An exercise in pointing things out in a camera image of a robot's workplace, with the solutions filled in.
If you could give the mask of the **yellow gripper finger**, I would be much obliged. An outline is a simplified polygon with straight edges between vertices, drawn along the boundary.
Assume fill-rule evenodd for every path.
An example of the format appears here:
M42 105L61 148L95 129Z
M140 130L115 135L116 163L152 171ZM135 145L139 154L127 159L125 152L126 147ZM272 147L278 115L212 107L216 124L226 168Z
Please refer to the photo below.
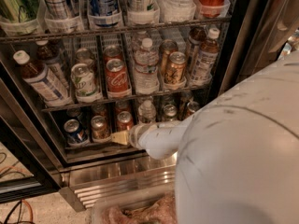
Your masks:
M111 135L111 141L121 145L129 144L129 132L128 131L120 131L113 133Z

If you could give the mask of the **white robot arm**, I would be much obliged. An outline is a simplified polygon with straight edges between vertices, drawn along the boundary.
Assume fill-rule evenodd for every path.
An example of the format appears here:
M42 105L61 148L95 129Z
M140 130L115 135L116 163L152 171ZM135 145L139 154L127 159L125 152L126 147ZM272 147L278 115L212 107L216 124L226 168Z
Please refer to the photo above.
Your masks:
M299 52L183 121L114 134L154 159L177 157L179 224L299 224Z

